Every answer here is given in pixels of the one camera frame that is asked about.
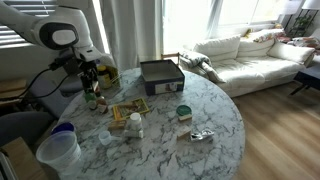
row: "black box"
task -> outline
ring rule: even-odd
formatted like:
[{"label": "black box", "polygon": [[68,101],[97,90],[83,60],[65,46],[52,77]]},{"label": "black box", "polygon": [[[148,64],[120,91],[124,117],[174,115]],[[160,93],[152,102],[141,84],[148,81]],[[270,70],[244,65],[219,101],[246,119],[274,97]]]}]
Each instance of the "black box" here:
[{"label": "black box", "polygon": [[140,65],[148,96],[183,91],[184,74],[172,60],[146,61]]}]

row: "small book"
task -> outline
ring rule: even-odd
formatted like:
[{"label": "small book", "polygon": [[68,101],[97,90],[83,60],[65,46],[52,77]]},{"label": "small book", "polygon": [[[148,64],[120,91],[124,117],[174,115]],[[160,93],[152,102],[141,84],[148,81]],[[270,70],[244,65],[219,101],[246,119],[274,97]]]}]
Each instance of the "small book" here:
[{"label": "small book", "polygon": [[117,104],[112,107],[112,110],[115,120],[126,120],[134,112],[139,114],[149,112],[149,108],[143,98]]}]

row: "cable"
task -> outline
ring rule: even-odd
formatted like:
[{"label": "cable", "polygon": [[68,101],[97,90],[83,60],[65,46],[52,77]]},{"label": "cable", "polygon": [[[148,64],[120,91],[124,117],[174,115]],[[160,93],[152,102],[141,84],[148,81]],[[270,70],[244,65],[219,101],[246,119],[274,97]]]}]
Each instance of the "cable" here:
[{"label": "cable", "polygon": [[21,93],[19,94],[18,96],[13,96],[13,97],[5,97],[5,98],[0,98],[0,101],[11,101],[11,100],[15,100],[15,99],[23,99],[21,98],[20,96],[24,95],[26,92],[28,92],[28,90],[31,88],[31,86],[34,84],[34,82],[38,79],[38,77],[47,72],[47,71],[50,71],[50,69],[45,69],[41,72],[39,72],[31,81],[31,83],[28,85],[28,87]]},{"label": "cable", "polygon": [[50,69],[45,69],[45,70],[41,71],[40,73],[38,73],[37,76],[32,79],[32,81],[31,81],[31,83],[29,84],[29,86],[27,87],[27,89],[25,89],[20,95],[18,95],[18,96],[16,96],[16,97],[20,97],[20,96],[24,95],[24,94],[31,88],[31,86],[32,86],[33,83],[38,79],[38,77],[39,77],[41,74],[43,74],[44,72],[47,72],[47,71],[50,71]]},{"label": "cable", "polygon": [[37,97],[31,97],[31,98],[26,98],[26,99],[38,99],[38,98],[44,98],[44,97],[47,97],[47,96],[50,96],[51,94],[53,94],[54,92],[57,91],[57,89],[59,89],[59,87],[62,85],[62,83],[69,77],[70,75],[66,75],[62,80],[61,82],[59,83],[59,85],[53,90],[51,91],[49,94],[46,94],[46,95],[42,95],[42,96],[37,96]]},{"label": "cable", "polygon": [[59,83],[59,85],[52,90],[49,94],[46,95],[42,95],[42,96],[37,96],[37,97],[30,97],[30,98],[26,98],[26,97],[20,97],[20,96],[16,96],[16,97],[7,97],[7,98],[0,98],[0,101],[10,101],[10,100],[15,100],[15,99],[38,99],[38,98],[44,98],[47,96],[50,96],[51,94],[53,94],[54,92],[56,92],[57,89],[59,89],[59,87],[62,85],[62,83],[69,77],[70,75],[65,76],[61,82]]}]

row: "small bottle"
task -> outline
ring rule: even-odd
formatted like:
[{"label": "small bottle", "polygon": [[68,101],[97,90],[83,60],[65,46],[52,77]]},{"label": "small bottle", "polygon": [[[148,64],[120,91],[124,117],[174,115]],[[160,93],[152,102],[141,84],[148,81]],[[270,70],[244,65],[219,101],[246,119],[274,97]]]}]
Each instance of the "small bottle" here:
[{"label": "small bottle", "polygon": [[104,97],[101,95],[99,87],[96,89],[95,95],[97,97],[96,103],[100,113],[105,114],[108,112],[108,104]]},{"label": "small bottle", "polygon": [[98,70],[98,81],[99,85],[102,89],[108,89],[111,87],[111,76],[110,72],[108,71],[107,67],[104,65],[99,65],[97,67]]},{"label": "small bottle", "polygon": [[130,115],[130,119],[127,120],[124,135],[128,137],[143,138],[143,128],[139,113],[132,113]]},{"label": "small bottle", "polygon": [[85,93],[84,98],[89,106],[89,109],[95,110],[97,109],[97,103],[96,103],[96,95],[94,93]]}]

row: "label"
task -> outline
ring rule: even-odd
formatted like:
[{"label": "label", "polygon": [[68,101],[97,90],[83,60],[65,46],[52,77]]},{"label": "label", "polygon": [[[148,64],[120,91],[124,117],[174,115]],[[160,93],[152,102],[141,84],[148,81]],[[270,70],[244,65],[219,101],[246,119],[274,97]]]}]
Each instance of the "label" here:
[{"label": "label", "polygon": [[155,94],[177,91],[178,84],[179,84],[179,82],[157,84],[157,85],[155,85]]}]

